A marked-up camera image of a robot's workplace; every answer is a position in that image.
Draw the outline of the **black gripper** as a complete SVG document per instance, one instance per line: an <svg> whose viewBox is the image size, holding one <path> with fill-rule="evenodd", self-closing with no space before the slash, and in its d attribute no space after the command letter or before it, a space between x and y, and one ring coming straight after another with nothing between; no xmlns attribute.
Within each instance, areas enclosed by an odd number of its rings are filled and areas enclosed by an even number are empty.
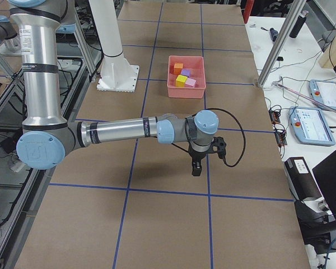
<svg viewBox="0 0 336 269"><path fill-rule="evenodd" d="M200 146L195 142L189 143L189 155L192 158L192 176L199 177L202 172L201 161L207 154L217 154L218 157L226 160L226 142L222 137L213 137L208 145Z"/></svg>

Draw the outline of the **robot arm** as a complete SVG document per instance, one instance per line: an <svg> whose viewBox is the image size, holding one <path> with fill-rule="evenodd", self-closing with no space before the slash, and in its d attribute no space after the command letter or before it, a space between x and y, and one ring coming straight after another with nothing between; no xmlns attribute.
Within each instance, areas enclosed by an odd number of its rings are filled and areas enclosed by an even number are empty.
<svg viewBox="0 0 336 269"><path fill-rule="evenodd" d="M46 170L72 151L108 141L155 137L159 143L187 142L192 174L199 176L208 154L226 157L226 143L216 136L218 116L211 110L180 119L159 117L113 122L68 122L60 107L56 32L74 24L73 1L11 1L10 14L19 29L27 117L16 151L31 168Z"/></svg>

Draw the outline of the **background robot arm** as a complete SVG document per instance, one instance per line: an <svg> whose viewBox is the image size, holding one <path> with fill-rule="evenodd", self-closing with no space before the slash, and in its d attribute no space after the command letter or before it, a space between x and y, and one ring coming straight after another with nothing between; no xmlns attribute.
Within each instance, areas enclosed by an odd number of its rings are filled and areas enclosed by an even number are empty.
<svg viewBox="0 0 336 269"><path fill-rule="evenodd" d="M4 15L0 15L0 45L5 43L6 46L11 47L10 50L15 51L20 44L17 36L17 31L12 26L10 20Z"/></svg>

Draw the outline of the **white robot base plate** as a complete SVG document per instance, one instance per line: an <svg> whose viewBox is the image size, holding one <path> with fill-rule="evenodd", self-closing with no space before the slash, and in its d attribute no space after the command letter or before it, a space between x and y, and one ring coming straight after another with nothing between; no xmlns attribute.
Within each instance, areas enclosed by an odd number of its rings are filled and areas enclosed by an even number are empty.
<svg viewBox="0 0 336 269"><path fill-rule="evenodd" d="M135 92L138 80L139 66L117 67L113 63L110 67L103 66L97 83L99 91Z"/></svg>

